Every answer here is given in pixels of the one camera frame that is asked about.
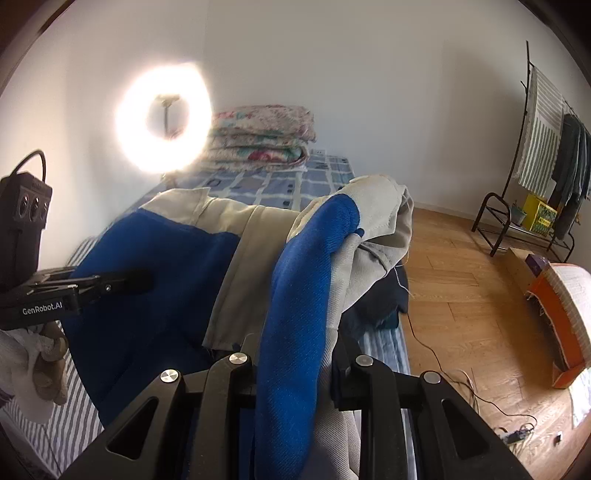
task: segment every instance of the camera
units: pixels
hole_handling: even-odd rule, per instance
[[[45,156],[40,155],[45,178]],[[37,271],[41,232],[45,228],[52,189],[19,164],[0,180],[0,293],[26,282]]]

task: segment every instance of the yellow box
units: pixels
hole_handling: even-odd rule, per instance
[[[528,194],[523,211],[527,213],[521,224],[523,228],[542,235],[548,234],[558,214],[556,210],[532,193]]]

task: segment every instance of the cardboard box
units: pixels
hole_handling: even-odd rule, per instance
[[[535,280],[535,275],[525,263],[527,256],[532,253],[529,250],[511,247],[505,255],[503,255],[503,262],[505,268],[509,271],[515,283],[519,286],[522,293],[527,292],[531,283]]]

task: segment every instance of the blue and white garment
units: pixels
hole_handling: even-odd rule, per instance
[[[342,312],[408,251],[412,210],[405,187],[370,176],[316,199],[296,220],[273,272],[261,336],[258,479],[359,475],[353,413],[330,398],[332,350]]]
[[[353,415],[329,395],[332,350],[341,313],[408,251],[412,209],[405,187],[370,176],[301,213],[176,189],[117,221],[74,276],[144,268],[154,288],[63,322],[103,423],[162,370],[206,369],[211,349],[262,331],[257,478],[356,478]]]

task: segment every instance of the ring light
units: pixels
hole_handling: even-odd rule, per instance
[[[162,138],[147,127],[154,100],[178,95],[187,103],[189,115],[184,131],[175,138]],[[203,79],[195,65],[184,63],[158,67],[144,73],[131,86],[116,114],[116,128],[125,155],[141,170],[165,173],[193,162],[205,144],[212,109]]]

